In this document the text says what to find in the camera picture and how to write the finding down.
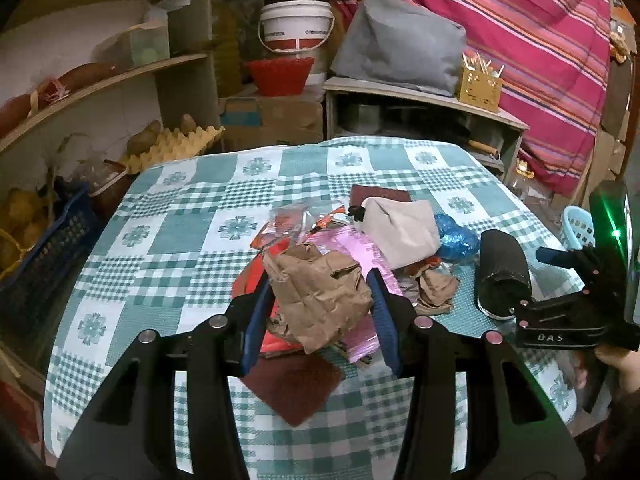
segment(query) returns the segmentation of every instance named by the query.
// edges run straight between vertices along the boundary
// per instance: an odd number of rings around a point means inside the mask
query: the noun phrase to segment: fabric bag
[[[371,196],[362,202],[360,229],[373,240],[389,262],[389,268],[419,262],[440,248],[438,227],[428,200],[396,202]]]
[[[331,69],[356,79],[452,96],[465,29],[401,0],[362,0]]]

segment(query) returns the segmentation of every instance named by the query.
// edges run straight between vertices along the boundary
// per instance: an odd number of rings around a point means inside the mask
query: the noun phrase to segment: white cloth bag
[[[428,200],[396,202],[370,196],[362,206],[364,218],[356,227],[380,248],[392,270],[433,256],[440,248],[438,227]]]

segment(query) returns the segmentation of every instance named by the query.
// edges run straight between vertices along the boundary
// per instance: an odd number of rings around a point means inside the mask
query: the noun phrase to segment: brown paper bag
[[[371,291],[360,264],[339,251],[324,256],[315,245],[264,253],[264,269],[278,300],[278,315],[268,329],[294,338],[311,354],[340,339],[367,315]]]

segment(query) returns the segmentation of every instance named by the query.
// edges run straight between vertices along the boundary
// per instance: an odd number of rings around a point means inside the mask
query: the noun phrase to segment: cardboard box
[[[616,140],[613,145],[613,153],[609,159],[609,169],[616,175],[619,175],[620,170],[622,170],[622,161],[625,158],[625,151],[625,145],[619,140]]]
[[[322,141],[323,94],[263,97],[255,91],[220,99],[220,121],[228,152],[276,144]]]
[[[609,0],[611,5],[611,17],[618,22],[626,23],[633,27],[636,24],[636,20],[626,8],[626,5],[622,0]]]
[[[625,116],[622,117],[622,126],[620,127],[620,131],[618,132],[617,140],[620,142],[625,142],[626,139],[626,131],[629,128],[629,110],[625,112]]]
[[[469,70],[462,67],[458,101],[468,105],[484,108],[490,112],[497,112],[500,105],[502,92],[502,79],[492,77],[478,70]]]
[[[614,59],[609,63],[607,93],[602,108],[600,124],[611,135],[618,136],[625,122],[626,106],[633,86],[633,64],[627,59],[618,64]]]
[[[582,207],[588,208],[589,195],[596,186],[603,180],[610,179],[613,175],[609,169],[609,161],[613,155],[613,149],[616,145],[616,139],[610,136],[604,130],[598,130],[596,133],[596,144],[593,149],[593,158],[591,159],[591,169],[587,178],[587,185],[584,192]]]

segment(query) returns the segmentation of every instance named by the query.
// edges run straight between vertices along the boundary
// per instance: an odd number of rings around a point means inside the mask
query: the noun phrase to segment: brown scrubbing pad
[[[325,403],[342,371],[318,354],[260,357],[241,381],[290,426],[299,426]]]
[[[362,205],[363,200],[370,196],[381,196],[382,198],[388,198],[396,202],[411,202],[411,195],[403,189],[389,189],[386,187],[354,184],[351,186],[349,205]]]

